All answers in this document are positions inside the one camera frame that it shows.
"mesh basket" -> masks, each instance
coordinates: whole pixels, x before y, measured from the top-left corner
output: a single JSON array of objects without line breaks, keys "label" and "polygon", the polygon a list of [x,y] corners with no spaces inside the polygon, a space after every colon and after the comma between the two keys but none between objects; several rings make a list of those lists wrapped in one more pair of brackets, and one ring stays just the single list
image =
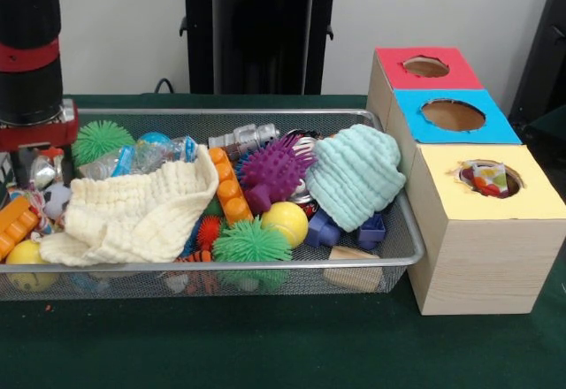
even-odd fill
[{"label": "mesh basket", "polygon": [[[200,143],[249,123],[273,123],[337,133],[353,124],[379,127],[358,110],[80,110],[80,124],[110,119],[134,138],[151,131],[170,137],[190,134]],[[2,179],[11,171],[3,162]],[[5,190],[0,193],[4,198]],[[73,269],[61,265],[0,265],[0,300],[117,299],[238,294],[386,293],[408,265],[423,255],[423,241],[404,192],[383,212],[387,236],[372,251],[376,259],[329,261],[331,249],[301,245],[293,261],[275,263],[130,263]],[[340,245],[356,247],[354,234]]]}]

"orange toy block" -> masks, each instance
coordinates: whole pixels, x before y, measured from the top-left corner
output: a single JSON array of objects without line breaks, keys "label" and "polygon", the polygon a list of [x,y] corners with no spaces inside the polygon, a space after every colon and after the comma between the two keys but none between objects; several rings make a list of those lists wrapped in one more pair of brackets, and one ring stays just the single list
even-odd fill
[{"label": "orange toy block", "polygon": [[209,154],[218,172],[220,184],[218,185],[216,194],[218,195],[228,224],[232,225],[233,223],[242,221],[242,219],[251,221],[254,219],[254,216],[249,209],[240,183],[236,178],[236,174],[233,171],[232,164],[230,164],[226,152],[221,148],[212,148],[209,150]]},{"label": "orange toy block", "polygon": [[0,261],[39,223],[30,206],[26,198],[17,197],[0,210]]}]

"black cable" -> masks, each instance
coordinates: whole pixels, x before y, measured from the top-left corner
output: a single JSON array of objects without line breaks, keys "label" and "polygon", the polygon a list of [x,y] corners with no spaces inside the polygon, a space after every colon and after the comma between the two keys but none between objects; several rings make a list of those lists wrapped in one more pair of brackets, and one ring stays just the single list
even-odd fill
[{"label": "black cable", "polygon": [[169,93],[171,93],[171,94],[175,93],[175,89],[173,88],[173,84],[166,78],[162,78],[161,80],[159,80],[159,82],[156,85],[156,89],[153,92],[159,93],[161,86],[163,86],[164,84],[167,86],[167,88],[169,88]]}]

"purple lego block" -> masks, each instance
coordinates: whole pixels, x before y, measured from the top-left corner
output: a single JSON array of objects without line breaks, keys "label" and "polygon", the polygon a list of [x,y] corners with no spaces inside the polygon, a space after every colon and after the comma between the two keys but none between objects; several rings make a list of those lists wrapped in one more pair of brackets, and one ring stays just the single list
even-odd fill
[{"label": "purple lego block", "polygon": [[364,250],[373,250],[386,237],[386,227],[381,214],[375,213],[357,230],[357,244]]},{"label": "purple lego block", "polygon": [[254,215],[268,211],[275,202],[286,201],[315,162],[308,148],[293,149],[299,138],[288,136],[268,144],[241,167],[241,182]]},{"label": "purple lego block", "polygon": [[323,210],[318,210],[309,221],[309,232],[305,243],[313,248],[320,245],[336,246],[340,240],[341,229]]}]

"light blue knitted hat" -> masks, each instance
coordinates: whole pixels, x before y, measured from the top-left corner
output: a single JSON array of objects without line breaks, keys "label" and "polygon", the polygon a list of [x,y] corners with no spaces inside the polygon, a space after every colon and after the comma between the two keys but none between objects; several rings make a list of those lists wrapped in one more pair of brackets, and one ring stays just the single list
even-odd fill
[{"label": "light blue knitted hat", "polygon": [[317,161],[307,188],[320,207],[347,232],[393,201],[405,184],[397,171],[401,153],[388,134],[361,124],[317,142]]}]

